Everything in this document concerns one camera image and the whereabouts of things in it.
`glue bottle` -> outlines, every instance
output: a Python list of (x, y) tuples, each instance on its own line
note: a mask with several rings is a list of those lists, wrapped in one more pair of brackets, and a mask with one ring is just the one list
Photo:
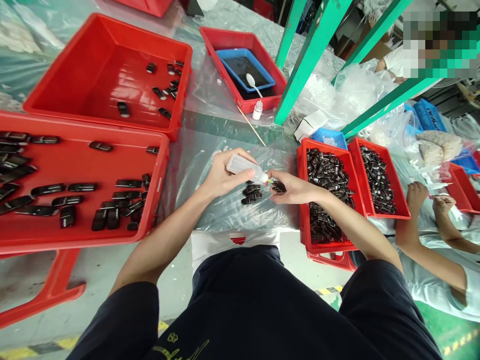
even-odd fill
[(251, 114), (251, 117), (254, 120), (259, 120), (260, 116), (262, 115), (263, 109), (264, 109), (264, 104), (262, 103), (262, 100), (258, 100), (255, 104), (255, 107), (253, 108), (253, 113)]
[(272, 180), (269, 179), (269, 176), (264, 173), (262, 168), (258, 165), (255, 165), (253, 162), (247, 160), (244, 157), (241, 157), (238, 154), (233, 154), (226, 165), (226, 169), (234, 174), (238, 174), (246, 169), (253, 169), (255, 170), (255, 175), (250, 179), (253, 182), (261, 182), (261, 183), (272, 183)]

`blue crate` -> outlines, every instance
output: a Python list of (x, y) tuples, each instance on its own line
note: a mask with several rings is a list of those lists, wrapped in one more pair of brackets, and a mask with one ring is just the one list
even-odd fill
[(244, 83), (240, 79), (238, 74), (235, 73), (235, 71), (226, 63), (225, 59), (242, 58), (242, 57), (247, 58), (251, 62), (251, 64), (257, 69), (257, 71), (263, 76), (263, 78), (268, 82), (265, 85), (257, 86), (258, 90), (268, 89), (275, 86), (276, 83), (274, 78), (269, 74), (269, 72), (264, 68), (264, 66), (260, 63), (260, 61), (257, 60), (255, 55), (250, 50), (246, 48), (226, 49), (226, 50), (217, 50), (216, 53), (220, 58), (221, 62), (223, 63), (223, 66), (225, 66), (225, 69), (228, 71), (228, 73), (238, 81), (238, 83), (247, 93), (253, 93), (253, 92), (256, 92), (256, 90), (253, 87), (250, 87), (248, 83)]
[(459, 158), (457, 160), (452, 160), (451, 162), (457, 164), (458, 166), (461, 166), (468, 175), (480, 174), (480, 167), (475, 161), (475, 158), (471, 155)]
[[(411, 111), (411, 112), (413, 113), (413, 117), (414, 117), (414, 118), (417, 118), (417, 119), (419, 118), (417, 112), (415, 111), (415, 109), (414, 109), (413, 107), (411, 107), (411, 106), (408, 105), (407, 103), (404, 103), (403, 105), (404, 105), (404, 107), (405, 107), (405, 112)], [(422, 127), (422, 124), (420, 123), (420, 121), (418, 121), (418, 129), (421, 130), (421, 131), (424, 130), (424, 128)]]
[(313, 133), (311, 139), (325, 144), (324, 137), (333, 138), (336, 142), (337, 148), (348, 150), (345, 136), (341, 131), (333, 131), (321, 127)]
[[(425, 99), (421, 99), (413, 107), (416, 110), (418, 120), (420, 121), (420, 124), (423, 130), (439, 130), (439, 131), (447, 132), (447, 128), (445, 127), (442, 119), (440, 118), (437, 108), (433, 106), (431, 103), (429, 103)], [(428, 110), (431, 111), (433, 117), (435, 118), (437, 128), (435, 127), (434, 123), (430, 119)]]

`gray floor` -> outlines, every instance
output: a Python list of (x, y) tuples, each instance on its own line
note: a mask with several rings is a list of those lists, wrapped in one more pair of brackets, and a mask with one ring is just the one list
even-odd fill
[[(71, 281), (86, 281), (85, 293), (75, 301), (0, 330), (0, 352), (81, 334), (105, 300), (117, 273), (135, 246), (130, 244), (82, 250)], [(314, 290), (343, 286), (352, 274), (308, 260), (299, 233), (281, 235), (280, 253), (286, 268)], [(53, 252), (43, 252), (0, 261), (0, 312), (23, 304), (38, 294), (53, 257)], [(174, 319), (186, 308), (192, 293), (191, 259), (189, 241), (162, 274), (158, 282), (160, 320)], [(62, 353), (65, 351), (36, 359), (64, 359), (66, 354)]]

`green metal frame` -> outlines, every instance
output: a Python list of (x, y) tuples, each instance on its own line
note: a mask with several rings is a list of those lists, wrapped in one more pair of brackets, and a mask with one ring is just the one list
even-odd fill
[[(393, 0), (388, 9), (386, 9), (371, 31), (368, 32), (367, 36), (365, 36), (340, 71), (350, 64), (361, 62), (411, 2), (412, 0)], [(337, 77), (335, 76), (332, 84), (335, 84), (336, 78)]]
[(281, 36), (280, 46), (278, 48), (278, 53), (276, 54), (276, 65), (282, 69), (285, 65), (285, 60), (287, 60), (287, 55), (289, 54), (290, 47), (292, 46), (292, 41), (294, 40), (295, 32), (300, 22), (300, 17), (305, 9), (305, 4), (307, 0), (294, 0), (291, 4), (290, 13), (286, 20), (285, 29), (283, 30), (283, 35)]
[(295, 101), (298, 99), (310, 74), (315, 69), (351, 3), (352, 0), (327, 0), (324, 2), (324, 10), (318, 9), (315, 20), (296, 60), (295, 67), (288, 79), (285, 91), (281, 96), (280, 104), (276, 109), (275, 124), (283, 125), (289, 116)]
[(405, 80), (404, 83), (389, 92), (354, 121), (345, 126), (341, 132), (345, 135), (346, 139), (355, 136), (360, 130), (403, 104), (408, 99), (413, 98), (438, 80), (438, 78), (409, 78)]

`white spoon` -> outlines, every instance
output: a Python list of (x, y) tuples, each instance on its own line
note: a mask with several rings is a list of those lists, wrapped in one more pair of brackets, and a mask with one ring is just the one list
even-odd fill
[(260, 97), (263, 99), (264, 97), (260, 93), (259, 89), (255, 86), (254, 77), (252, 75), (250, 75), (248, 72), (246, 73), (246, 80), (248, 81), (248, 85), (250, 85), (252, 88), (254, 88), (256, 90), (256, 92), (258, 93), (258, 95), (260, 95)]

